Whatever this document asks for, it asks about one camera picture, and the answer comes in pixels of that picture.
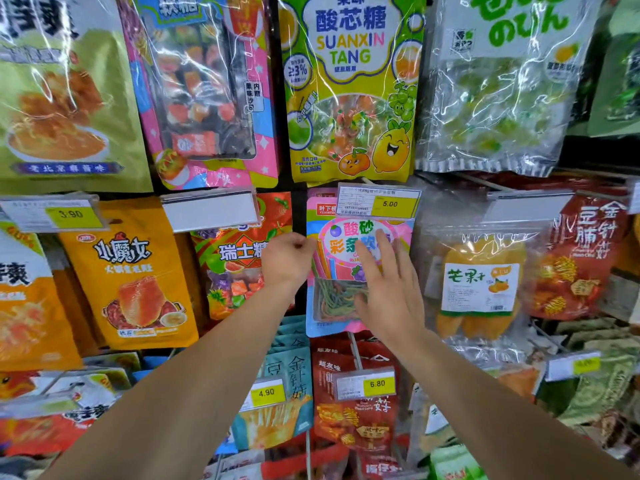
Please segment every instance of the yellow price label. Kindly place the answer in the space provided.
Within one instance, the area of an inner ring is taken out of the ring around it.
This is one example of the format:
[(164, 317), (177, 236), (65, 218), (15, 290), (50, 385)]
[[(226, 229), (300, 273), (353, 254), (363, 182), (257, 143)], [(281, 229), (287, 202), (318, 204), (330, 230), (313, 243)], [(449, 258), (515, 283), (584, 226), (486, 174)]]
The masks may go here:
[(394, 395), (396, 393), (396, 378), (394, 376), (377, 379), (364, 379), (364, 397), (375, 395)]
[(280, 383), (272, 386), (252, 389), (251, 400), (254, 408), (284, 403), (287, 400), (287, 396), (284, 395), (284, 385)]
[(45, 212), (60, 229), (101, 229), (100, 222), (91, 207), (47, 207)]
[(373, 200), (371, 215), (391, 219), (412, 219), (415, 217), (417, 204), (416, 198), (377, 195)]
[(581, 376), (600, 370), (600, 357), (588, 357), (573, 361), (573, 375)]

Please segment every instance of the smiling cartoon face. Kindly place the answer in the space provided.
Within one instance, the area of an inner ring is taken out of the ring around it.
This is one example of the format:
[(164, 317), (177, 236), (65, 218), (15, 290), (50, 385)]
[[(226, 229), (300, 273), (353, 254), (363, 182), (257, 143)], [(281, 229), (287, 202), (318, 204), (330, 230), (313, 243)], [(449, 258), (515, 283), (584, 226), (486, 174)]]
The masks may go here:
[(354, 177), (371, 165), (367, 151), (363, 148), (354, 148), (351, 154), (345, 155), (338, 163), (341, 172)]
[(390, 120), (389, 131), (384, 133), (373, 149), (373, 166), (378, 173), (384, 171), (398, 171), (409, 158), (409, 135), (411, 123), (398, 125), (396, 120)]

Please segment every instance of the hand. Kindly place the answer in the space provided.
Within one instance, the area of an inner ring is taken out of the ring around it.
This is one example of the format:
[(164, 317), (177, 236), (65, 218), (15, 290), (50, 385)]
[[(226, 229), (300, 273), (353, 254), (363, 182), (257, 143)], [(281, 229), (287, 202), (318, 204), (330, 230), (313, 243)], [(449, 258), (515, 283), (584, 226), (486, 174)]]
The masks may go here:
[(262, 250), (262, 274), (265, 286), (284, 286), (295, 294), (311, 271), (311, 258), (316, 251), (315, 239), (291, 232), (269, 241)]
[(392, 247), (382, 229), (376, 232), (376, 240), (382, 257), (382, 273), (362, 241), (356, 242), (369, 298), (357, 295), (355, 306), (364, 325), (384, 342), (393, 339), (398, 331), (414, 330), (416, 326), (424, 328), (424, 302), (418, 275), (400, 240), (396, 239)]

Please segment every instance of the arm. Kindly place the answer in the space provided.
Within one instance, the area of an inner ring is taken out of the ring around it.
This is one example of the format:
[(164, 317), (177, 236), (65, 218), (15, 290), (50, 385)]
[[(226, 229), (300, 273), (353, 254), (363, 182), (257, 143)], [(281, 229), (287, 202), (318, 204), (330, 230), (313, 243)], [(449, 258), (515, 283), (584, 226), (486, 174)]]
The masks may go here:
[(633, 479), (624, 464), (585, 441), (450, 349), (424, 327), (418, 278), (404, 249), (377, 235), (383, 274), (356, 243), (369, 301), (356, 298), (363, 322), (438, 405), (491, 480)]
[(311, 269), (315, 249), (300, 234), (272, 240), (262, 252), (264, 288), (124, 393), (42, 480), (201, 478)]

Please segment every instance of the person's right arm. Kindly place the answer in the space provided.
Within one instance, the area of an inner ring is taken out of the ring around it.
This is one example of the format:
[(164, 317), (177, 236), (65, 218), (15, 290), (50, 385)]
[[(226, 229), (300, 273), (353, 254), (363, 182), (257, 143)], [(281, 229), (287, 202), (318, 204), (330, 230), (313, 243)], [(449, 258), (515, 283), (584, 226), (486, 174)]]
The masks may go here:
[(380, 273), (371, 253), (356, 250), (369, 287), (356, 297), (362, 321), (419, 382), (455, 430), (487, 478), (553, 480), (635, 479), (622, 462), (581, 438), (449, 348), (424, 327), (415, 268), (382, 232)]

